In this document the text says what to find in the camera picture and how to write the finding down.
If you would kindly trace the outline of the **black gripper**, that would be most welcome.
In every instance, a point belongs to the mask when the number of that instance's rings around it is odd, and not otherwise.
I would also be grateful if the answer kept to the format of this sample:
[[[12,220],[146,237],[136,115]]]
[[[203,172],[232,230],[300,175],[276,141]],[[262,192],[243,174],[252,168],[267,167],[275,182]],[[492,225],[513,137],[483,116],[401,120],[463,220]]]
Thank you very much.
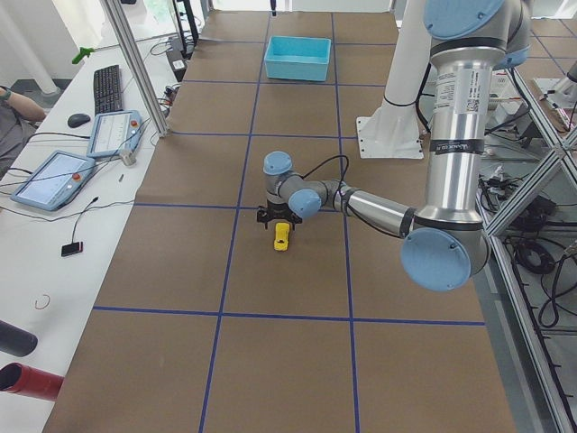
[[[291,229],[293,231],[297,230],[297,225],[301,223],[301,218],[299,216],[293,215],[292,210],[286,203],[267,203],[267,217],[261,218],[260,222],[268,227],[271,219],[289,219]]]

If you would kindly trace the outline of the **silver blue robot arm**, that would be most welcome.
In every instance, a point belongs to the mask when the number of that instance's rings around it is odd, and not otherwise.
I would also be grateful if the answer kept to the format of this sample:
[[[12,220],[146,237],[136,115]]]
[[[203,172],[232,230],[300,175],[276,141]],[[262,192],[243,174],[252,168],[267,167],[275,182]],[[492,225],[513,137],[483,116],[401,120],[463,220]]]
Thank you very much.
[[[357,121],[359,151],[380,159],[378,193],[339,177],[313,180],[281,151],[263,161],[262,224],[300,224],[331,208],[401,241],[417,285],[462,287],[490,258],[475,195],[495,71],[523,62],[529,1],[408,4],[381,106]]]

